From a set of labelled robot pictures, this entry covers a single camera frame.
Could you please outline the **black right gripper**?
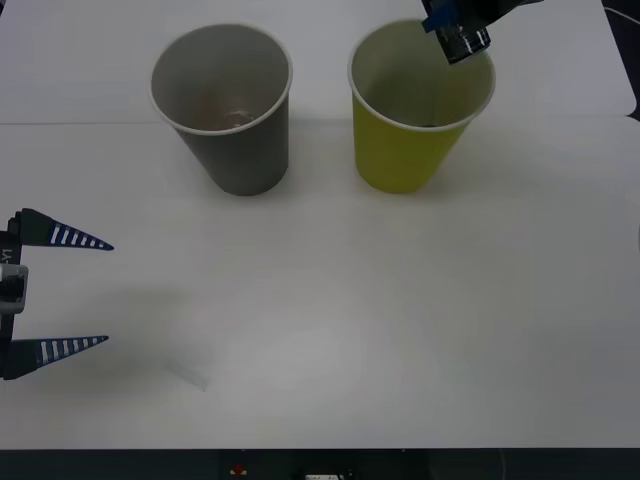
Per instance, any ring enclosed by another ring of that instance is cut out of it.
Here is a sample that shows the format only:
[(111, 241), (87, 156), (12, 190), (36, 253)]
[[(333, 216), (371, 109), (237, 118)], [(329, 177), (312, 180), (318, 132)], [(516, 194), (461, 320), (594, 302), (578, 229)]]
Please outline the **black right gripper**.
[(541, 0), (422, 0), (426, 33), (460, 25), (491, 25), (512, 10)]

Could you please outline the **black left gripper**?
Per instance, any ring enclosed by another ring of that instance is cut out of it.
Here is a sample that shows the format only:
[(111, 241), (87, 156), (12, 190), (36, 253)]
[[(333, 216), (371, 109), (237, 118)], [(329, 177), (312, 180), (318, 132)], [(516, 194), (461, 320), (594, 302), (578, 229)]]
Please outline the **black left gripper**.
[(113, 250), (108, 242), (59, 222), (37, 210), (17, 211), (1, 231), (1, 379), (15, 380), (45, 366), (86, 351), (109, 339), (89, 336), (12, 340), (15, 316), (23, 297), (18, 279), (22, 245), (37, 247)]

